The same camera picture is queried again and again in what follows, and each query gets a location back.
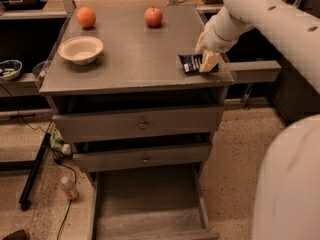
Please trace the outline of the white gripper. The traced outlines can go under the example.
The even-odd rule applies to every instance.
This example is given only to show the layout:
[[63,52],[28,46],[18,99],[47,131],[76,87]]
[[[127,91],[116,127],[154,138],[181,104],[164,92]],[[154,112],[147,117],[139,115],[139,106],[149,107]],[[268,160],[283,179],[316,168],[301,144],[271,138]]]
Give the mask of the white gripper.
[[220,61],[221,56],[219,53],[229,51],[238,42],[237,39],[225,40],[220,37],[215,29],[216,23],[217,16],[214,15],[205,24],[204,31],[200,34],[195,47],[196,54],[203,53],[199,69],[201,73],[210,72]]

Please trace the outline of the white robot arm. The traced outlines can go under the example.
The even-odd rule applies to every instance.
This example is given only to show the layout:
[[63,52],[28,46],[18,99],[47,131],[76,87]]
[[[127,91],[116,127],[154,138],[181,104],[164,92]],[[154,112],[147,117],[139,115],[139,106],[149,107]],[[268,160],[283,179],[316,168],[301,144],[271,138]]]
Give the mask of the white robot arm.
[[[319,19],[283,0],[223,0],[196,50],[222,54],[258,29],[314,89],[320,88]],[[320,240],[320,119],[299,120],[270,144],[255,195],[251,240]]]

